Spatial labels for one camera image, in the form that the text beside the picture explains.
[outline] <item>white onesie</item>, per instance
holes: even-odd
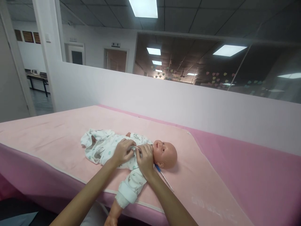
[[[96,164],[104,165],[114,154],[117,144],[123,139],[131,139],[136,145],[146,143],[153,144],[149,139],[137,133],[131,133],[130,137],[115,134],[112,130],[93,130],[87,131],[81,138],[81,144],[86,147],[85,154],[87,159]],[[135,203],[137,196],[141,192],[146,179],[139,170],[136,152],[126,163],[118,166],[120,169],[129,169],[131,173],[119,185],[116,200],[124,209],[129,203]]]

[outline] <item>human hand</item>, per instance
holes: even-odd
[[[117,226],[118,219],[108,215],[104,226]]]
[[[112,158],[110,159],[113,162],[113,164],[116,165],[116,167],[129,161],[130,158],[133,156],[134,151],[133,150],[129,151],[130,146],[136,146],[135,141],[127,140],[125,138],[123,138],[117,144],[115,152],[114,152]]]
[[[149,180],[154,170],[153,147],[150,144],[139,145],[142,157],[140,157],[139,150],[136,148],[137,163],[140,171],[146,180]]]

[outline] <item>ceiling light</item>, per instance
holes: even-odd
[[[148,51],[149,54],[153,54],[153,55],[161,55],[160,49],[147,48],[147,51]]]
[[[283,90],[278,90],[278,89],[271,89],[271,90],[269,90],[269,92],[277,93],[277,92],[284,92],[284,91]]]
[[[158,18],[157,0],[129,0],[135,17]]]
[[[217,50],[213,55],[230,57],[230,56],[233,56],[234,54],[238,53],[239,51],[242,51],[245,48],[246,48],[245,46],[224,45],[219,50]]]
[[[301,73],[294,73],[294,74],[287,74],[287,75],[280,75],[278,77],[281,77],[281,78],[301,78]]]
[[[153,64],[155,64],[155,65],[162,65],[162,62],[161,61],[153,61]]]

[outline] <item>floor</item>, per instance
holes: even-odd
[[[30,93],[37,116],[54,113],[50,94],[46,97],[45,92],[32,89],[30,90]]]

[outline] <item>desk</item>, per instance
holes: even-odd
[[[47,78],[43,78],[38,74],[26,74],[26,77],[27,77],[27,79],[30,80],[32,90],[34,90],[34,85],[32,83],[32,79],[42,81],[43,85],[44,85],[44,90],[45,90],[45,93],[46,93],[46,97],[48,97],[47,90],[46,90],[46,85],[48,85],[48,79]]]

